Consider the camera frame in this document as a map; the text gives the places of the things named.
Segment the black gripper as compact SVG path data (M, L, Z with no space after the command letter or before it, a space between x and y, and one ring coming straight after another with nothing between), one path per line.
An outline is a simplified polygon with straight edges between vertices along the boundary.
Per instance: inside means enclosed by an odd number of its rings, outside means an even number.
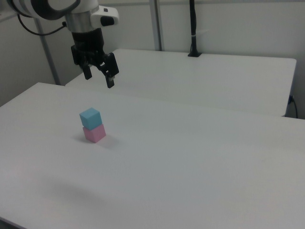
M85 33L73 32L74 45L71 46L72 57L78 65L86 80L92 78L90 66L97 65L106 80L108 88L114 86L114 78L119 73L119 68L114 53L105 54L103 51L104 40L101 28Z

